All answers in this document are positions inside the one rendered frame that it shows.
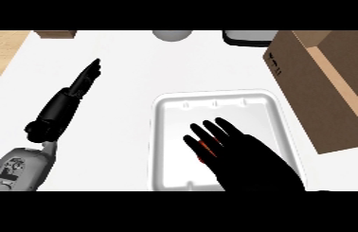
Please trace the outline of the grey round object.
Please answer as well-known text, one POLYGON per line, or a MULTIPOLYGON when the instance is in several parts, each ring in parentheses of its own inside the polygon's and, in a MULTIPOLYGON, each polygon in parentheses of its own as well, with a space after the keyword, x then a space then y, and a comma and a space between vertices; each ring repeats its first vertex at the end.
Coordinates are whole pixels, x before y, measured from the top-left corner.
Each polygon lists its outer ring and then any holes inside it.
POLYGON ((154 30, 153 33, 155 37, 166 42, 179 42, 192 34, 190 30, 154 30))

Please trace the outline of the brown cardboard box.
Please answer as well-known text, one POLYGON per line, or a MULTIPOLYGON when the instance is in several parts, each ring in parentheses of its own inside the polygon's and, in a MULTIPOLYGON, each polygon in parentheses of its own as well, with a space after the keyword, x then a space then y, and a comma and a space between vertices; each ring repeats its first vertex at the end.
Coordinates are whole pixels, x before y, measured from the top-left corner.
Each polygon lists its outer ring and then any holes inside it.
POLYGON ((281 30, 263 60, 317 152, 358 147, 358 30, 281 30))

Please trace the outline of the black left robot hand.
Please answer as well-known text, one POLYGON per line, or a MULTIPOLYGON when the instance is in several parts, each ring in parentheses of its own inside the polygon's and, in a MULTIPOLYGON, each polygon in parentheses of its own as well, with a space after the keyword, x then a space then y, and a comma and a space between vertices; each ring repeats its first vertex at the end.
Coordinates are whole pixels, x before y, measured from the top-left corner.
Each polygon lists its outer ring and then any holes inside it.
POLYGON ((24 131, 34 143, 55 142, 68 127, 80 101, 89 92, 95 79, 101 75, 101 60, 96 59, 80 73, 73 84, 62 88, 47 101, 37 119, 28 123, 24 131))

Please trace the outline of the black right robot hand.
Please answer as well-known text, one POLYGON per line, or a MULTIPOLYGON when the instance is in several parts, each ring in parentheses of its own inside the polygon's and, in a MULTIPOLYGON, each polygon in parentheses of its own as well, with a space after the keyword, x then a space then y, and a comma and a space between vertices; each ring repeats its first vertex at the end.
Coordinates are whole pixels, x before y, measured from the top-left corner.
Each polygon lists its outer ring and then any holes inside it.
POLYGON ((225 191, 303 192, 295 169, 250 134, 244 134, 221 117, 203 121, 204 129, 191 124, 200 141, 190 135, 184 141, 216 175, 225 191))

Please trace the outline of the small brown wooden block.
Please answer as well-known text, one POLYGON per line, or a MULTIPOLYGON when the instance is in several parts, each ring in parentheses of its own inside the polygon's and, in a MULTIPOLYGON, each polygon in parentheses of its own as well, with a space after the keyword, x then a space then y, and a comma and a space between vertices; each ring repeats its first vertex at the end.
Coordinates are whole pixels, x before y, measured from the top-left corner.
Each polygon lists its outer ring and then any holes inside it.
POLYGON ((76 30, 37 30, 36 34, 42 39, 73 39, 76 30))

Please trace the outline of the white foam tray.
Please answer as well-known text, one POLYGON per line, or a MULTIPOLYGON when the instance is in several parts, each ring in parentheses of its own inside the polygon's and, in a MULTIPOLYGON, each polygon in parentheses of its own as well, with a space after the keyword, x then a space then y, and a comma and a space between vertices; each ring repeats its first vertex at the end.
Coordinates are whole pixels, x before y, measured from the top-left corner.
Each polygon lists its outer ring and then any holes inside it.
POLYGON ((303 175, 275 95, 266 90, 163 94, 153 104, 148 186, 154 191, 221 191, 209 168, 185 144, 191 125, 226 119, 275 151, 303 175))

